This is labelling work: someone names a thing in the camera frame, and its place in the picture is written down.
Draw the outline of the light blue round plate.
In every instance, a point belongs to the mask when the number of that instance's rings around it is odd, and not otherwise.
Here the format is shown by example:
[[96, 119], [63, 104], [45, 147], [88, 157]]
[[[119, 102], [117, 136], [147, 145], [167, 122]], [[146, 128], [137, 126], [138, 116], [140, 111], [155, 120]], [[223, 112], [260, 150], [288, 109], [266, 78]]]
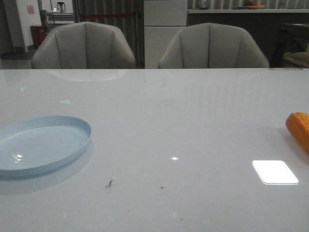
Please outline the light blue round plate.
[[63, 167], [87, 149], [91, 126], [72, 116], [44, 116], [0, 130], [0, 175], [29, 177]]

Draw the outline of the orange toy corn cob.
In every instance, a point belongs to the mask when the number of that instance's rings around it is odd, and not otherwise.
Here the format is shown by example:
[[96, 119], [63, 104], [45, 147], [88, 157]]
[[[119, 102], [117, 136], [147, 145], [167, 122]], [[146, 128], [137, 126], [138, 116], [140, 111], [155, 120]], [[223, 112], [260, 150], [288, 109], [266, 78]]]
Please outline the orange toy corn cob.
[[309, 154], [309, 115], [304, 112], [296, 112], [289, 115], [286, 127], [296, 139], [306, 154]]

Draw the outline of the right beige upholstered chair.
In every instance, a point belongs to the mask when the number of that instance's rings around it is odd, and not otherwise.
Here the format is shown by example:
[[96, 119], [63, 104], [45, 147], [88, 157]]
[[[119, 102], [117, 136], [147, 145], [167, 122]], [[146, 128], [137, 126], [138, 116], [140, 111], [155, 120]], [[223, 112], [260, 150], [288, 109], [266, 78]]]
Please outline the right beige upholstered chair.
[[240, 27], [203, 23], [176, 33], [159, 60], [159, 69], [268, 68], [250, 33]]

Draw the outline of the beige upholstered chair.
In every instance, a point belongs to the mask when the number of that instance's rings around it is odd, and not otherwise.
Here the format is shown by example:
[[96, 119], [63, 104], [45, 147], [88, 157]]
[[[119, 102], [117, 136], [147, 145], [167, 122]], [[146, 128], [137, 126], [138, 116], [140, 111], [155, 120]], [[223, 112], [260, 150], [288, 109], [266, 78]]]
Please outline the beige upholstered chair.
[[240, 27], [203, 23], [176, 33], [159, 60], [159, 69], [268, 68], [250, 33]]
[[95, 22], [54, 28], [31, 59], [33, 69], [134, 69], [135, 64], [122, 31]]

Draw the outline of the white cabinet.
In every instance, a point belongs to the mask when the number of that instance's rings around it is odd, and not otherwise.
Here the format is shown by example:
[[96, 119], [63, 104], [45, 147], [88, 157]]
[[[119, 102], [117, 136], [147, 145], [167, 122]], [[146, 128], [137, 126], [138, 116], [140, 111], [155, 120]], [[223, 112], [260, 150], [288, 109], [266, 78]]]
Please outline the white cabinet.
[[144, 1], [145, 68], [155, 69], [173, 36], [187, 24], [186, 0]]

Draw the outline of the left beige upholstered chair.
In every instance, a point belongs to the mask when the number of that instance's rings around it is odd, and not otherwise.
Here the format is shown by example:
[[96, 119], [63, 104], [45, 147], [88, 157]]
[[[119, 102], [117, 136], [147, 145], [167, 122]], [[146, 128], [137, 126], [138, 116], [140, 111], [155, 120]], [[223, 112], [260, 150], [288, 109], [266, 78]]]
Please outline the left beige upholstered chair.
[[33, 69], [134, 69], [135, 64], [122, 31], [95, 22], [54, 28], [31, 59]]

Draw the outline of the red barrier belt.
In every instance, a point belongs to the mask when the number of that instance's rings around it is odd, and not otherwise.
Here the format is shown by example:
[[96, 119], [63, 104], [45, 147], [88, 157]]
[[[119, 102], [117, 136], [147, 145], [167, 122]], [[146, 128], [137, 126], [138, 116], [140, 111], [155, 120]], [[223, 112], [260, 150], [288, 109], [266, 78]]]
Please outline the red barrier belt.
[[137, 12], [134, 13], [121, 13], [121, 14], [82, 14], [82, 18], [119, 18], [119, 17], [135, 17], [138, 15]]

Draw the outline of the metal workbench with device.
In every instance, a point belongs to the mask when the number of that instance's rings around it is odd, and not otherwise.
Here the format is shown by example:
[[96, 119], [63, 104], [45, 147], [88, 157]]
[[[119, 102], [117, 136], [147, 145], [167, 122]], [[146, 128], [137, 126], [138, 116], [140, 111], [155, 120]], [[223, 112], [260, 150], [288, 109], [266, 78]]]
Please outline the metal workbench with device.
[[47, 27], [74, 22], [71, 0], [42, 0], [41, 22]]

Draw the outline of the dark grey counter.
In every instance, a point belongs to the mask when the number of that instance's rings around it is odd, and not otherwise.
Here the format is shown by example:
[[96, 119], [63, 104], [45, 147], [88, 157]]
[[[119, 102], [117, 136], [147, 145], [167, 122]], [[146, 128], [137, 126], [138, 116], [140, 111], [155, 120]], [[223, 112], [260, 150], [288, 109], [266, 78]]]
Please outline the dark grey counter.
[[270, 67], [282, 67], [289, 36], [284, 24], [307, 24], [308, 9], [188, 10], [187, 25], [217, 23], [246, 29], [267, 57]]

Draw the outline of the red cylindrical bin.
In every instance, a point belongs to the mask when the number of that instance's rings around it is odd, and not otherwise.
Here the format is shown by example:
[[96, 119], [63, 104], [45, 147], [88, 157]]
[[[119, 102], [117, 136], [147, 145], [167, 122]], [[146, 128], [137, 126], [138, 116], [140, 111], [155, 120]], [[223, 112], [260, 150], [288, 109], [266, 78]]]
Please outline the red cylindrical bin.
[[46, 38], [46, 31], [44, 25], [33, 25], [30, 26], [31, 36], [33, 40], [33, 46], [37, 49], [44, 39]]

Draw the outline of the fruit bowl on counter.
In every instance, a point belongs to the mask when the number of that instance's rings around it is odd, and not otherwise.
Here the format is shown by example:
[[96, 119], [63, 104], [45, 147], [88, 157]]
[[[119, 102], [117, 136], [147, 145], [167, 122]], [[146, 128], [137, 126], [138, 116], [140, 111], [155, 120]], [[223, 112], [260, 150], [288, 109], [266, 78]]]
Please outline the fruit bowl on counter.
[[265, 5], [261, 4], [260, 2], [253, 1], [253, 0], [245, 0], [243, 2], [243, 7], [246, 9], [264, 9]]

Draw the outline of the pink wall notice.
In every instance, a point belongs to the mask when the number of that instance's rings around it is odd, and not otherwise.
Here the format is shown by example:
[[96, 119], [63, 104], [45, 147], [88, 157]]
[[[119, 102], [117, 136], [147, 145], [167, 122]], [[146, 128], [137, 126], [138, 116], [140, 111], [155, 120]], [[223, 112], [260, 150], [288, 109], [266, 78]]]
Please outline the pink wall notice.
[[27, 11], [29, 15], [35, 14], [34, 13], [34, 6], [33, 5], [27, 5]]

